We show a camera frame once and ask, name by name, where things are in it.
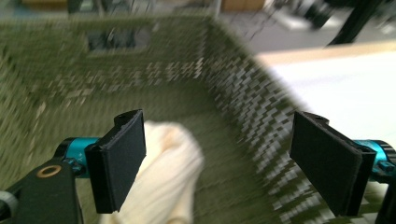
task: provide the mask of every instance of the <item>basket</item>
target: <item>basket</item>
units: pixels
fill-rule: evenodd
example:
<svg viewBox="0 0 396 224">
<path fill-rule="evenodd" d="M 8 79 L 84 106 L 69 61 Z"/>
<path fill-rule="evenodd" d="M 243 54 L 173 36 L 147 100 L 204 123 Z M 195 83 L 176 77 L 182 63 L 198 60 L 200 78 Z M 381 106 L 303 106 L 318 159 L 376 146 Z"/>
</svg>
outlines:
<svg viewBox="0 0 396 224">
<path fill-rule="evenodd" d="M 348 223 L 334 218 L 288 150 L 301 108 L 205 13 L 0 24 L 0 189 L 50 159 L 66 137 L 103 136 L 112 118 L 188 128 L 205 155 L 195 223 Z M 142 49 L 91 51 L 90 31 L 149 27 Z M 78 180 L 86 223 L 92 190 Z M 366 196 L 365 213 L 380 200 Z"/>
</svg>

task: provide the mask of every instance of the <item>gray floor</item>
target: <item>gray floor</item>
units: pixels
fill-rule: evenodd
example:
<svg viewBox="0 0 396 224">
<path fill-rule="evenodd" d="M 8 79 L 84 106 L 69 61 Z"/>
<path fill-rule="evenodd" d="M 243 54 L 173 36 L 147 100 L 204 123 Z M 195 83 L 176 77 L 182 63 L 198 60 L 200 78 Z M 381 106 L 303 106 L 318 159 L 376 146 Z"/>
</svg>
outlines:
<svg viewBox="0 0 396 224">
<path fill-rule="evenodd" d="M 338 10 L 335 16 L 347 19 L 349 10 Z M 263 13 L 223 13 L 220 15 L 254 53 L 325 47 L 336 36 L 339 29 L 318 31 L 289 31 Z M 371 19 L 358 36 L 357 43 L 396 39 L 396 31 L 385 35 Z"/>
</svg>

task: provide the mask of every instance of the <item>laundry basket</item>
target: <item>laundry basket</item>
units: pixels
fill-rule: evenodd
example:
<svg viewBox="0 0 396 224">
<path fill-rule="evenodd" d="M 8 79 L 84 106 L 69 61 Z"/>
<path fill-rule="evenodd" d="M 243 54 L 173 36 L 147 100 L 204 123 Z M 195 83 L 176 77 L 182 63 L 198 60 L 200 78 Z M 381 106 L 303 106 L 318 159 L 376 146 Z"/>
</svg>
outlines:
<svg viewBox="0 0 396 224">
<path fill-rule="evenodd" d="M 188 128 L 205 155 L 195 223 L 348 223 L 290 160 L 297 103 L 205 13 L 0 23 L 0 189 L 50 159 L 67 137 L 103 136 L 112 118 Z M 88 36 L 146 29 L 146 45 L 92 50 Z M 86 223 L 92 190 L 78 180 Z M 374 212 L 380 200 L 362 212 Z"/>
</svg>

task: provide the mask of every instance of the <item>white cloth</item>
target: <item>white cloth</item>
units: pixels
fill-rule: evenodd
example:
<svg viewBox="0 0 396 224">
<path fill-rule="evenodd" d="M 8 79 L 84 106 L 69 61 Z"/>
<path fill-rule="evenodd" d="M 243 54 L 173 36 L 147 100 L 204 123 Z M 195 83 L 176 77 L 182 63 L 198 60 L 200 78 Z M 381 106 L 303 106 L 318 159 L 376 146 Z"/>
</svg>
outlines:
<svg viewBox="0 0 396 224">
<path fill-rule="evenodd" d="M 204 166 L 197 142 L 176 123 L 145 123 L 147 157 L 119 213 L 100 224 L 190 224 L 195 183 Z"/>
</svg>

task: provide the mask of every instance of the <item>plastic basket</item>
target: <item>plastic basket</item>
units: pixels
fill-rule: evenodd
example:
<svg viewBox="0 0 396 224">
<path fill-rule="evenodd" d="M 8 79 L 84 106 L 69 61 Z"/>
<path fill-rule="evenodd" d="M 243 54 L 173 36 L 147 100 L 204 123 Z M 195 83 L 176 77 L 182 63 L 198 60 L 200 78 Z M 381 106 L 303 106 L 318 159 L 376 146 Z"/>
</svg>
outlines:
<svg viewBox="0 0 396 224">
<path fill-rule="evenodd" d="M 89 51 L 91 30 L 143 26 L 152 30 L 144 49 Z M 349 222 L 332 217 L 289 158 L 297 104 L 211 16 L 0 27 L 0 189 L 50 159 L 66 137 L 103 136 L 115 115 L 142 108 L 145 119 L 183 124 L 204 151 L 195 223 Z M 78 181 L 78 193 L 94 223 L 88 181 Z M 378 207 L 371 202 L 363 211 Z"/>
</svg>

